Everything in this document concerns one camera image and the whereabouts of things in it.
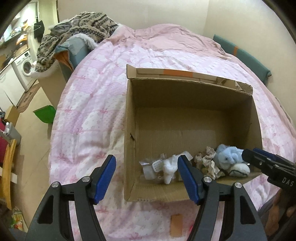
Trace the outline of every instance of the pink bedspread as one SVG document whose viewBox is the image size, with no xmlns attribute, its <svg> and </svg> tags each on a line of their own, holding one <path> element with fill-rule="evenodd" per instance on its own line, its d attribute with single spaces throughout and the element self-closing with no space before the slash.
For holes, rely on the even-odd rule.
<svg viewBox="0 0 296 241">
<path fill-rule="evenodd" d="M 263 148 L 295 161 L 296 132 L 274 96 L 237 58 L 213 40 L 186 28 L 161 24 L 142 30 L 121 27 L 104 40 L 75 69 L 61 100 L 52 130 L 50 182 L 76 182 L 101 166 L 108 154 L 117 167 L 95 210 L 107 240 L 186 240 L 198 207 L 183 202 L 125 202 L 123 199 L 123 139 L 126 64 L 212 74 L 248 83 L 261 126 Z M 261 175 L 245 188 L 258 209 L 277 191 Z M 212 240 L 219 239 L 223 203 Z M 70 204 L 72 227 L 80 239 L 75 207 Z M 183 214 L 183 236 L 171 238 L 170 217 Z"/>
</svg>

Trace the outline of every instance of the washing machine door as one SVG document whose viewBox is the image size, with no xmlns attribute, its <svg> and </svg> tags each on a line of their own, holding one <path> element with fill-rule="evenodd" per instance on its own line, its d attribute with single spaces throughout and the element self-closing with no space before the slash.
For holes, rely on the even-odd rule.
<svg viewBox="0 0 296 241">
<path fill-rule="evenodd" d="M 29 76 L 32 71 L 32 63 L 30 59 L 25 59 L 22 63 L 22 73 L 24 76 Z"/>
</svg>

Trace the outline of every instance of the cardboard box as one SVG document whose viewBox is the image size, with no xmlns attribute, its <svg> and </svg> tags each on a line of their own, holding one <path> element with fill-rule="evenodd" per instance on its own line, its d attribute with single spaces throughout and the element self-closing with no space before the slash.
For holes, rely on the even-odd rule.
<svg viewBox="0 0 296 241">
<path fill-rule="evenodd" d="M 17 123 L 17 119 L 20 113 L 14 105 L 8 107 L 7 111 L 5 112 L 4 121 L 5 122 L 12 122 L 13 126 L 15 127 Z"/>
<path fill-rule="evenodd" d="M 216 76 L 169 69 L 136 69 L 127 65 L 124 198 L 127 201 L 189 199 L 183 182 L 147 184 L 139 180 L 145 158 L 203 152 L 219 144 L 262 148 L 250 85 Z M 247 178 L 225 177 L 232 185 Z"/>
</svg>

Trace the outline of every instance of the beige floor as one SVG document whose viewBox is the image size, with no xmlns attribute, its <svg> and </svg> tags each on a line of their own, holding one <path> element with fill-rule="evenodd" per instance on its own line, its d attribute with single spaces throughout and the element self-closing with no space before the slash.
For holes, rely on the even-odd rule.
<svg viewBox="0 0 296 241">
<path fill-rule="evenodd" d="M 16 124 L 22 140 L 14 156 L 18 180 L 12 184 L 12 205 L 22 210 L 27 226 L 49 187 L 47 166 L 52 126 L 41 122 L 33 113 L 46 105 L 50 102 L 40 88 Z"/>
</svg>

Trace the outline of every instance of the brown rug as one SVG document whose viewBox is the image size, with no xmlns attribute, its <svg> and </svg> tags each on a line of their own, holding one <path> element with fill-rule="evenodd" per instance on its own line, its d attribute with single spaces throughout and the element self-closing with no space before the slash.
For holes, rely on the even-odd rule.
<svg viewBox="0 0 296 241">
<path fill-rule="evenodd" d="M 26 93 L 23 94 L 22 100 L 17 107 L 17 110 L 20 113 L 24 112 L 28 108 L 31 100 L 33 99 L 34 95 L 37 93 L 40 87 L 41 87 L 40 83 L 32 85 L 31 88 Z"/>
</svg>

